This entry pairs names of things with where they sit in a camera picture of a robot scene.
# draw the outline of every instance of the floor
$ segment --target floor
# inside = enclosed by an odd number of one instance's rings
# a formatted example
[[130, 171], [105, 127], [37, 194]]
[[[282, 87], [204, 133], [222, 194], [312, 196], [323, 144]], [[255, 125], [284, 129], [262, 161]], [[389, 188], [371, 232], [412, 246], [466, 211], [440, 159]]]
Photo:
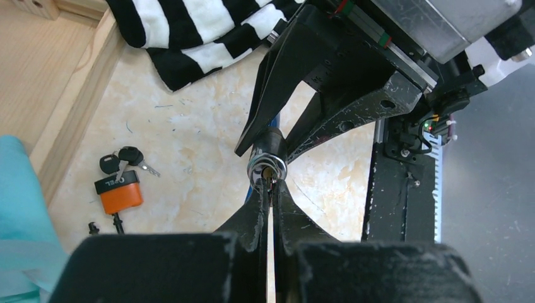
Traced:
[[535, 302], [534, 81], [528, 65], [472, 98], [445, 147], [442, 240], [487, 303]]
[[[89, 222], [103, 233], [115, 233], [93, 183], [106, 177], [99, 158], [126, 145], [142, 150], [162, 175], [138, 170], [144, 204], [121, 212], [127, 233], [212, 232], [229, 218], [243, 204], [249, 186], [248, 157], [239, 158], [233, 149], [264, 54], [265, 49], [258, 49], [234, 66], [170, 93], [147, 53], [126, 47], [49, 206], [65, 250], [72, 252], [88, 236]], [[281, 113], [285, 134], [313, 92], [307, 85], [298, 87]], [[373, 124], [355, 129], [289, 166], [286, 181], [294, 200], [341, 240], [360, 240], [373, 132]], [[269, 286], [272, 295], [274, 286]]]
[[95, 25], [65, 12], [47, 20], [0, 0], [0, 135], [19, 137], [31, 153]]

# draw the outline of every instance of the wooden panel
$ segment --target wooden panel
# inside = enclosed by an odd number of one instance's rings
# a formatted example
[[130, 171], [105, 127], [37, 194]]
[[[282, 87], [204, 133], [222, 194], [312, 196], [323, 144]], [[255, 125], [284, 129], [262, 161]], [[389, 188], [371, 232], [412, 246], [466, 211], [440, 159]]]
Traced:
[[13, 3], [23, 11], [47, 19], [56, 20], [59, 16], [59, 9], [53, 0], [13, 0]]
[[104, 0], [56, 0], [57, 7], [63, 11], [100, 20], [108, 4]]
[[107, 11], [30, 155], [50, 203], [108, 84], [124, 40]]
[[0, 134], [19, 137], [28, 153], [95, 32], [72, 17], [50, 21], [0, 0]]

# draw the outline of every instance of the black and white striped fabric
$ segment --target black and white striped fabric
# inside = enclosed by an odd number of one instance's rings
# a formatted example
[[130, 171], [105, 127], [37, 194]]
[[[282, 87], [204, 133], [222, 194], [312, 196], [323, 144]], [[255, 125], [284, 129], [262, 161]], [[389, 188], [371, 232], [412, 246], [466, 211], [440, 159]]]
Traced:
[[260, 46], [304, 0], [107, 0], [126, 42], [176, 91]]

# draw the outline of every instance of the light blue bag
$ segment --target light blue bag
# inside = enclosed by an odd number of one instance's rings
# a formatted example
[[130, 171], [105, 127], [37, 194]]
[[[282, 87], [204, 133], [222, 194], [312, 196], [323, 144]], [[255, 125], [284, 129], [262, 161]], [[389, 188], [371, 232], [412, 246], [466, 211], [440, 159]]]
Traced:
[[0, 136], [0, 302], [46, 302], [68, 259], [21, 141]]

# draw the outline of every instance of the orange padlock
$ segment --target orange padlock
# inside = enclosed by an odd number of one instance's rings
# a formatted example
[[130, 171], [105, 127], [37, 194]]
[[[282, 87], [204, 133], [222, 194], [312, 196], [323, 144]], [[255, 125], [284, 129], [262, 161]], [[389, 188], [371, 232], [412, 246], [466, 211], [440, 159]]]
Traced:
[[113, 175], [95, 182], [95, 189], [105, 213], [113, 215], [126, 208], [143, 204], [136, 171], [129, 170], [124, 172], [118, 181], [115, 179], [116, 175]]

